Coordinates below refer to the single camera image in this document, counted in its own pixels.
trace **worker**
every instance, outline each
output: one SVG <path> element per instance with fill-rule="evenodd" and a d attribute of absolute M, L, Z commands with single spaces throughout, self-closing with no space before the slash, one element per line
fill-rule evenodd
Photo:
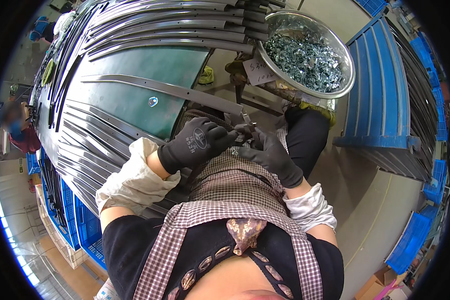
<path fill-rule="evenodd" d="M 257 129 L 263 150 L 246 143 L 237 155 L 243 125 L 197 110 L 186 118 L 165 145 L 133 142 L 130 160 L 97 190 L 105 264 L 120 299 L 339 299 L 336 218 L 320 183 L 307 182 L 329 120 L 289 108 L 286 136 Z M 185 167 L 200 170 L 189 201 L 165 218 L 140 217 Z"/>
<path fill-rule="evenodd" d="M 26 102 L 7 101 L 0 109 L 0 124 L 8 132 L 8 140 L 23 153 L 34 154 L 42 146 L 30 122 Z"/>
<path fill-rule="evenodd" d="M 38 42 L 39 40 L 45 41 L 47 44 L 51 44 L 54 39 L 53 27 L 55 22 L 48 22 L 48 17 L 41 16 L 30 26 L 29 38 L 33 42 Z"/>

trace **black shirt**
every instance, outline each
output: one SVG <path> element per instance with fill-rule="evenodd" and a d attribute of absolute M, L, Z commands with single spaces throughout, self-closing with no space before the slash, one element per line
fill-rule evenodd
<path fill-rule="evenodd" d="M 235 241 L 228 233 L 226 223 L 227 219 L 221 219 L 188 229 L 168 280 L 164 299 L 175 287 L 180 287 L 185 273 L 191 269 L 197 269 L 204 258 L 213 256 L 222 247 L 234 247 Z M 135 215 L 126 215 L 115 219 L 105 228 L 102 236 L 105 264 L 110 280 L 122 300 L 133 298 L 138 280 L 162 224 L 162 218 L 144 219 Z M 340 250 L 331 243 L 316 239 L 309 234 L 307 237 L 312 244 L 320 268 L 323 299 L 339 299 L 344 284 L 344 266 Z M 292 291 L 294 299 L 302 299 L 291 237 L 281 228 L 268 222 L 257 238 L 257 248 L 253 250 L 268 258 L 270 265 L 283 277 L 283 282 Z M 219 261 L 232 255 L 234 255 L 233 252 L 229 251 Z M 263 271 L 260 260 L 254 255 L 249 256 Z M 214 259 L 209 269 L 217 262 Z M 197 282 L 207 272 L 196 273 Z M 264 275 L 274 286 L 275 291 L 283 296 L 283 293 L 277 289 L 277 285 L 273 284 L 273 277 L 268 272 L 264 272 Z M 180 287 L 178 299 L 184 299 L 190 290 L 182 291 Z"/>

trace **concrete floor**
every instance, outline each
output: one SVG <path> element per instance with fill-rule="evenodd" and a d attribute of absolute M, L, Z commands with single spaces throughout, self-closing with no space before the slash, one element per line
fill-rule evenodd
<path fill-rule="evenodd" d="M 300 0 L 288 0 L 287 8 L 296 9 Z M 351 0 L 307 0 L 302 12 L 327 24 L 347 42 L 364 27 L 370 17 Z M 234 86 L 224 67 L 236 53 L 216 50 L 208 62 L 214 70 L 214 83 L 197 89 L 235 101 Z M 264 90 L 247 86 L 243 98 L 261 102 L 280 111 L 281 99 Z M 321 183 L 327 201 L 338 220 L 336 237 L 343 255 L 345 284 L 342 298 L 354 294 L 383 267 L 410 216 L 417 208 L 422 183 L 379 171 L 377 166 L 346 148 L 332 145 L 345 123 L 348 97 L 337 100 L 336 125 L 330 130 L 327 145 L 309 178 Z M 246 106 L 259 126 L 273 130 L 276 117 Z"/>

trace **metal bowl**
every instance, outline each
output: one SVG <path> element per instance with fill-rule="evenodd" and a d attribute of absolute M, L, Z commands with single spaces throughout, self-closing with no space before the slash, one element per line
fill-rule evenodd
<path fill-rule="evenodd" d="M 343 78 L 341 81 L 342 88 L 333 93 L 322 93 L 301 85 L 277 67 L 277 65 L 268 56 L 262 42 L 257 41 L 257 48 L 260 56 L 276 75 L 281 77 L 295 89 L 321 99 L 337 99 L 350 92 L 355 82 L 355 65 L 353 63 L 352 56 L 350 55 L 350 51 L 348 51 L 347 46 L 345 46 L 337 35 L 324 23 L 293 9 L 272 11 L 265 16 L 265 22 L 269 26 L 269 38 L 274 36 L 276 33 L 290 32 L 291 30 L 306 32 L 307 29 L 312 32 L 316 32 L 323 37 L 325 44 L 331 47 L 335 53 L 340 56 L 338 62 L 340 63 L 340 68 L 343 73 Z"/>

